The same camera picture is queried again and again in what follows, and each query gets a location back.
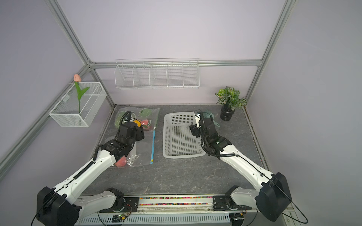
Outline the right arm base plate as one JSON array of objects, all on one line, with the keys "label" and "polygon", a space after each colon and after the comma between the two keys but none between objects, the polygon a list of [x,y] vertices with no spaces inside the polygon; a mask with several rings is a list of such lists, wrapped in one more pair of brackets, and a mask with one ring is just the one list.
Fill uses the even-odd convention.
[{"label": "right arm base plate", "polygon": [[229,196],[214,195],[213,210],[214,211],[251,211],[252,208],[246,205],[237,205]]}]

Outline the yellow peach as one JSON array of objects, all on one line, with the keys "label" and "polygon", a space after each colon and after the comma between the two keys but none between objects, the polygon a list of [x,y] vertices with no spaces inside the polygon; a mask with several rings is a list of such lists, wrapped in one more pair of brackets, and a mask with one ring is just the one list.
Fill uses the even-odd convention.
[{"label": "yellow peach", "polygon": [[133,119],[133,122],[136,123],[138,127],[142,126],[141,122],[137,119]]}]

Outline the clear bag with blue zipper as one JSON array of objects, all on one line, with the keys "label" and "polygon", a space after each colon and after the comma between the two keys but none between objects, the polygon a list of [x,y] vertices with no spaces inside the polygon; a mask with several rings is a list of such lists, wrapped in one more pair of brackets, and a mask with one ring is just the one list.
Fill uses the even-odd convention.
[{"label": "clear bag with blue zipper", "polygon": [[145,138],[135,143],[134,148],[127,156],[127,165],[123,168],[139,167],[153,163],[155,131],[146,131],[144,134]]}]

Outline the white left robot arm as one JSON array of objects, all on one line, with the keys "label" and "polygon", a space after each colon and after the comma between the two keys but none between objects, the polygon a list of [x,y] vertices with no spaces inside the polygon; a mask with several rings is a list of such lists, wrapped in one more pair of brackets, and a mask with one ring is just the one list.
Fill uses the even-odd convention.
[{"label": "white left robot arm", "polygon": [[37,195],[35,220],[46,226],[73,226],[83,217],[101,210],[123,211],[124,194],[115,189],[88,198],[84,190],[106,169],[134,149],[145,138],[143,126],[133,121],[121,123],[115,137],[96,148],[93,158],[73,175],[53,188],[44,187]]}]

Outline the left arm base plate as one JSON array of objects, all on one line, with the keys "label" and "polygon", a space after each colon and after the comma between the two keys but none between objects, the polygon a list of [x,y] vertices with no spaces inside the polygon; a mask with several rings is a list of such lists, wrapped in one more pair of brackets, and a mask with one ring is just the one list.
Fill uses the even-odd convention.
[{"label": "left arm base plate", "polygon": [[109,209],[101,210],[100,213],[118,213],[118,212],[126,212],[126,213],[133,213],[137,212],[139,206],[140,198],[136,196],[126,196],[123,198],[121,202],[122,205],[112,207]]}]

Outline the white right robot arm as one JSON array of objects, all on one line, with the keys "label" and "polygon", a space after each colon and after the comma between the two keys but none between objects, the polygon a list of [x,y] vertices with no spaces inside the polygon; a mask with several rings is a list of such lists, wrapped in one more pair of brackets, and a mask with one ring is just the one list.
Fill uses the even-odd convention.
[{"label": "white right robot arm", "polygon": [[205,118],[197,112],[194,118],[195,123],[189,128],[193,136],[201,139],[204,152],[229,164],[257,191],[257,195],[247,198],[237,186],[231,189],[228,198],[238,206],[255,206],[264,217],[275,222],[292,203],[286,177],[262,168],[242,154],[231,141],[217,133],[212,117]]}]

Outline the green printed zip-top bag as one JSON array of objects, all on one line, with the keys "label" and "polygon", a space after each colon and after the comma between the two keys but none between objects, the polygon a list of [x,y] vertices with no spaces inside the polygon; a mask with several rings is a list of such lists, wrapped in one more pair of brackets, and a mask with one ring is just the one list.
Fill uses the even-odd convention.
[{"label": "green printed zip-top bag", "polygon": [[160,113],[160,108],[145,108],[145,107],[123,107],[123,108],[121,108],[117,112],[116,119],[114,122],[114,126],[117,129],[119,128],[121,118],[127,111],[132,112],[131,121],[133,121],[133,119],[137,119],[141,122],[142,120],[149,119],[149,120],[152,120],[151,130],[149,130],[149,131],[156,129],[156,125],[157,125],[159,113]]}]

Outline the pink peach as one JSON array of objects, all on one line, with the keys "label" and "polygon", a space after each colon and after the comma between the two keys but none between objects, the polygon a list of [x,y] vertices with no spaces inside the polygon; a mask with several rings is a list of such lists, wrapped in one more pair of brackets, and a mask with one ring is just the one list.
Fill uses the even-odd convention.
[{"label": "pink peach", "polygon": [[116,163],[115,163],[115,166],[120,168],[120,167],[124,167],[127,165],[127,157],[126,156],[123,156],[120,160],[118,160]]},{"label": "pink peach", "polygon": [[141,125],[142,125],[143,129],[146,131],[151,130],[151,124],[152,124],[152,120],[149,120],[149,119],[145,119],[145,120],[141,121]]}]

